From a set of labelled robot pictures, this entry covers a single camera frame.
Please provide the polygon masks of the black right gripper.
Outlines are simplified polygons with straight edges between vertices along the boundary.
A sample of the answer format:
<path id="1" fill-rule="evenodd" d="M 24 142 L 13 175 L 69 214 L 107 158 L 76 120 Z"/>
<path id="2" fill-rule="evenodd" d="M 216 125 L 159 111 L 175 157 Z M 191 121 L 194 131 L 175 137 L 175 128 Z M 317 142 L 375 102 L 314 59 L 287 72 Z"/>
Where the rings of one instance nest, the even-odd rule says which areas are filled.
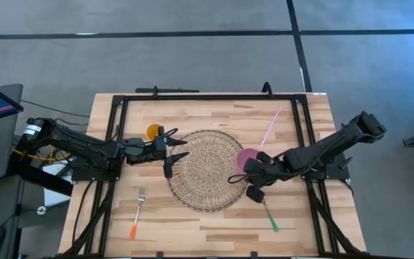
<path id="1" fill-rule="evenodd" d="M 265 202 L 265 193 L 260 189 L 276 181 L 285 180 L 285 164 L 282 160 L 273 160 L 267 153 L 259 151 L 256 159 L 249 158 L 244 164 L 247 181 L 246 196 L 256 203 Z"/>

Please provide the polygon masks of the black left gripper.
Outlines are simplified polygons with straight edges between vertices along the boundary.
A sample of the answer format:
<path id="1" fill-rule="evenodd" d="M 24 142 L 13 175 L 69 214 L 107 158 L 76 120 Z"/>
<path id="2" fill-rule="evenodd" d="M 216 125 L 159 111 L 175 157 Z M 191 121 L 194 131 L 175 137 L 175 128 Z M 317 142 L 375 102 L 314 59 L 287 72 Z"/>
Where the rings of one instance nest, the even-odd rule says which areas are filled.
<path id="1" fill-rule="evenodd" d="M 184 145 L 184 140 L 176 140 L 170 136 L 164 136 L 165 130 L 161 125 L 150 125 L 148 133 L 152 139 L 145 142 L 141 138 L 129 138 L 124 140 L 124 155 L 126 163 L 129 165 L 138 165 L 143 163 L 151 163 L 155 161 L 163 161 L 164 177 L 172 178 L 172 164 L 189 155 L 189 152 L 178 153 L 167 156 L 167 146 L 175 147 Z"/>

